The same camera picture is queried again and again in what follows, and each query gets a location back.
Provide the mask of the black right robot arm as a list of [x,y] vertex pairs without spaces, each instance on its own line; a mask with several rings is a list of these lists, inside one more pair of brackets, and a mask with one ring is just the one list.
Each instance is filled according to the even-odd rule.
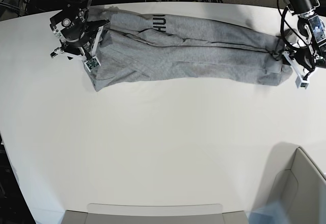
[[60,41],[50,56],[64,55],[88,65],[99,65],[96,49],[105,25],[110,21],[89,20],[92,0],[69,0],[67,7],[50,18],[50,28]]

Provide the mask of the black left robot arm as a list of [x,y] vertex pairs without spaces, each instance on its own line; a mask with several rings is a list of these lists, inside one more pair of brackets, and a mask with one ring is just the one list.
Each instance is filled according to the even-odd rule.
[[292,15],[298,17],[299,33],[306,37],[303,59],[308,59],[311,68],[325,68],[325,25],[316,8],[319,0],[284,0]]

